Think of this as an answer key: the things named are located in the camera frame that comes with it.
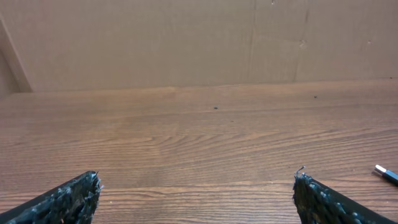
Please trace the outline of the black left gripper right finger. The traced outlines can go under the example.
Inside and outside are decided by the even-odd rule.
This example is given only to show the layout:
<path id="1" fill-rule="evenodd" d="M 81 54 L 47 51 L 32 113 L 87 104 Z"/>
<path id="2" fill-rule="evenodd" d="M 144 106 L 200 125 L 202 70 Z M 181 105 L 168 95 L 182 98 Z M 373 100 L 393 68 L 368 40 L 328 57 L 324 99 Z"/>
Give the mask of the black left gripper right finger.
<path id="1" fill-rule="evenodd" d="M 293 201 L 302 224 L 397 224 L 297 170 Z"/>

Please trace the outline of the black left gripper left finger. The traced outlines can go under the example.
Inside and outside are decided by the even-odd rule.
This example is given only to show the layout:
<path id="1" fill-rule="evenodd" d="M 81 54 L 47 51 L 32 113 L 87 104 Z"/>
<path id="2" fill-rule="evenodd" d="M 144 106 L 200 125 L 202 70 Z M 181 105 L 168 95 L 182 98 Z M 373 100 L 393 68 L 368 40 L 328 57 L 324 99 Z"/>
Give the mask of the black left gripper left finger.
<path id="1" fill-rule="evenodd" d="M 95 171 L 87 171 L 48 192 L 1 214 L 1 223 L 90 224 L 103 186 Z"/>

